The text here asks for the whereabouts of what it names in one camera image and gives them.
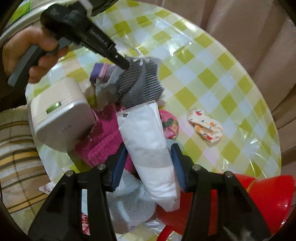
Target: checkered tablecloth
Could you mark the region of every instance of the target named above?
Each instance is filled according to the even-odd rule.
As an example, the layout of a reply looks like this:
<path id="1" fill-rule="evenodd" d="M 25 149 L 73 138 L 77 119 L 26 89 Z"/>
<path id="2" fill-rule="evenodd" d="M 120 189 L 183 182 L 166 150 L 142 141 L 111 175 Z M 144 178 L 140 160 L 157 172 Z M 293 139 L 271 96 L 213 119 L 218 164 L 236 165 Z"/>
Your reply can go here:
<path id="1" fill-rule="evenodd" d="M 217 40 L 177 14 L 135 1 L 119 0 L 93 20 L 116 42 L 121 54 L 137 56 L 139 50 L 163 60 L 159 74 L 165 87 L 163 108 L 178 118 L 177 140 L 195 163 L 213 172 L 231 170 L 257 178 L 280 174 L 279 138 L 271 113 L 250 76 Z M 85 48 L 70 52 L 39 84 L 27 87 L 28 101 L 68 76 L 80 83 L 95 106 L 89 75 L 98 61 L 108 60 Z M 187 121 L 194 109 L 204 109 L 222 123 L 219 142 L 209 144 L 195 133 Z M 41 159 L 50 156 L 53 168 L 85 168 L 80 160 L 71 161 L 41 143 L 37 148 Z M 126 236 L 135 240 L 132 234 Z"/>

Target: magenta towel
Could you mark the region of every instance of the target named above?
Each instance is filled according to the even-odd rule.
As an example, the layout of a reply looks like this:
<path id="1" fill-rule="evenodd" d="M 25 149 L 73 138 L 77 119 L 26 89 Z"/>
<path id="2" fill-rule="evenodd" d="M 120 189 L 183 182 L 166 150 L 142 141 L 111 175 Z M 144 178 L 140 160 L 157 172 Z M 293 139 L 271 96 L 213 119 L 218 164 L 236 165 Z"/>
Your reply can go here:
<path id="1" fill-rule="evenodd" d="M 104 163 L 108 156 L 115 154 L 123 142 L 118 130 L 116 113 L 122 110 L 114 104 L 107 105 L 103 111 L 92 109 L 96 123 L 88 136 L 75 145 L 75 152 L 90 166 Z M 135 167 L 128 155 L 124 166 L 130 173 Z"/>

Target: pink round object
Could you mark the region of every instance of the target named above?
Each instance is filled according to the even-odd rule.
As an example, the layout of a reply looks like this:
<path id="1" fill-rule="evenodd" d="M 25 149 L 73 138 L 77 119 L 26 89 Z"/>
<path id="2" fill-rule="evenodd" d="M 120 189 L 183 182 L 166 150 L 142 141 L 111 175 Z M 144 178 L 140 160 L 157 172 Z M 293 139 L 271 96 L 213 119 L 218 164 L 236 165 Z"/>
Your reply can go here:
<path id="1" fill-rule="evenodd" d="M 160 110 L 159 115 L 163 125 L 163 133 L 165 134 L 165 138 L 175 138 L 179 132 L 179 122 L 177 118 L 166 110 Z"/>

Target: silver bolt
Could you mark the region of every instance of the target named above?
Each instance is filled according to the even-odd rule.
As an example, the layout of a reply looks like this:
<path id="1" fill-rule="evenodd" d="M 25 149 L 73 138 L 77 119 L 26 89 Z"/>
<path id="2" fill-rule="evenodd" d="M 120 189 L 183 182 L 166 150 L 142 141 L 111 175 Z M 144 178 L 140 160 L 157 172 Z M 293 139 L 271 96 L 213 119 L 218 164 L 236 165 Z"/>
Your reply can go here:
<path id="1" fill-rule="evenodd" d="M 106 165 L 105 164 L 99 164 L 97 167 L 98 167 L 99 170 L 104 170 L 106 168 Z"/>
<path id="2" fill-rule="evenodd" d="M 231 171 L 226 171 L 225 176 L 227 176 L 228 178 L 231 178 L 233 177 L 233 173 Z"/>
<path id="3" fill-rule="evenodd" d="M 195 170 L 195 171 L 198 171 L 198 170 L 201 169 L 201 166 L 198 165 L 198 164 L 194 164 L 194 165 L 192 166 L 192 169 Z"/>
<path id="4" fill-rule="evenodd" d="M 73 170 L 66 171 L 66 176 L 67 177 L 71 177 L 73 174 L 74 174 L 74 171 Z"/>

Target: striped fabric cushion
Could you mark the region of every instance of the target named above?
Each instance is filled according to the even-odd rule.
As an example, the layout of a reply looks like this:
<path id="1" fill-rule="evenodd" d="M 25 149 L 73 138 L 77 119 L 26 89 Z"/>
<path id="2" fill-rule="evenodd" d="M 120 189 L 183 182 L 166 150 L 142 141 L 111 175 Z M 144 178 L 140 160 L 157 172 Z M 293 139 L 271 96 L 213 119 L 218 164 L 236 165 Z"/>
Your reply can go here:
<path id="1" fill-rule="evenodd" d="M 3 203 L 27 233 L 47 194 L 50 182 L 31 135 L 27 107 L 0 113 L 0 182 Z"/>

